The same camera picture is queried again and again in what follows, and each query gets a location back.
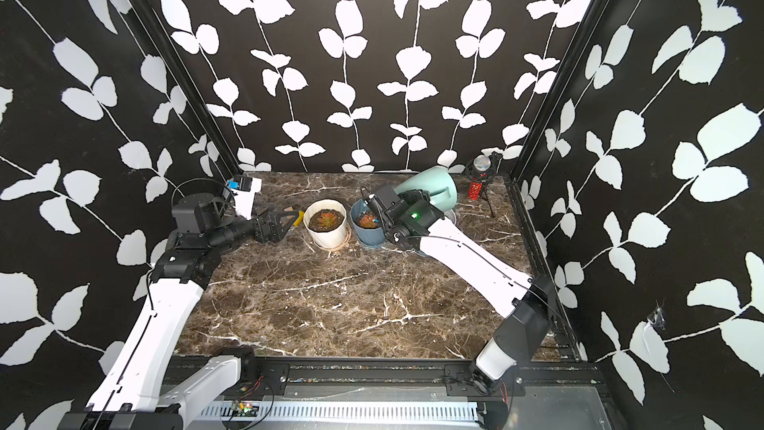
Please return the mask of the white pot succulent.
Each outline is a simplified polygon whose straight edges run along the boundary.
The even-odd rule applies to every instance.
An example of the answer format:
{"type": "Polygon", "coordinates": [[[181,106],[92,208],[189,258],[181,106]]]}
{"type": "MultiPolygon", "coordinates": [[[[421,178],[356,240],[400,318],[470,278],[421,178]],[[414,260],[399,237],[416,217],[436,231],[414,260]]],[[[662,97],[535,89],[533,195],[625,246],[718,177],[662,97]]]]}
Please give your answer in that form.
{"type": "Polygon", "coordinates": [[[308,231],[328,232],[347,228],[347,215],[342,203],[332,199],[322,199],[312,203],[304,211],[304,226],[308,231]]]}

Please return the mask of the mint green watering can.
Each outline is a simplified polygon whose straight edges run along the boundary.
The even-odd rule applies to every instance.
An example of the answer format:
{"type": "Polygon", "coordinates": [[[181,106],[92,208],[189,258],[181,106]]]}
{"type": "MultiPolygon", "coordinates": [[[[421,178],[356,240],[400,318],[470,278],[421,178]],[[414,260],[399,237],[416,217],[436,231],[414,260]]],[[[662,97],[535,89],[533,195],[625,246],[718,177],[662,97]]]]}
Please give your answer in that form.
{"type": "Polygon", "coordinates": [[[452,210],[457,205],[456,183],[446,167],[433,166],[394,187],[398,194],[415,189],[427,191],[430,202],[443,212],[452,210]]]}

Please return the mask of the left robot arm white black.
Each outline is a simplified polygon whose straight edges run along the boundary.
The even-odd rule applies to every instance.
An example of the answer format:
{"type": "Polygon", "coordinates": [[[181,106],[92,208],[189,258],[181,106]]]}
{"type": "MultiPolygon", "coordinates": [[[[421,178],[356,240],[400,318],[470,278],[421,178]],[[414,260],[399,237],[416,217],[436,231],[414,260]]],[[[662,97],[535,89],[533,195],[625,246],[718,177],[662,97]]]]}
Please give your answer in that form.
{"type": "Polygon", "coordinates": [[[181,384],[161,390],[173,350],[222,257],[243,243],[278,243],[300,217],[266,208],[252,219],[222,217],[226,200],[211,193],[182,198],[166,250],[148,277],[147,301],[115,364],[82,411],[65,414],[62,429],[185,429],[220,394],[254,382],[250,348],[213,356],[181,384]]]}

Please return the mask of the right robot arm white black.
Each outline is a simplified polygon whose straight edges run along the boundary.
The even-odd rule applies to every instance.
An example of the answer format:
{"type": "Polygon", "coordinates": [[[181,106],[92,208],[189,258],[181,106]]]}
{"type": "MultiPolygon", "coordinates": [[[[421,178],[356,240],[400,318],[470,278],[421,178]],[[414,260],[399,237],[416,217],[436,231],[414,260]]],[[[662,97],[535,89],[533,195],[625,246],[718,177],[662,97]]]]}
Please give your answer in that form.
{"type": "Polygon", "coordinates": [[[519,272],[487,252],[432,204],[425,190],[398,193],[385,185],[373,192],[362,188],[361,193],[389,242],[439,261],[503,318],[473,360],[467,382],[488,395],[512,367],[532,360],[557,312],[553,284],[519,272]]]}

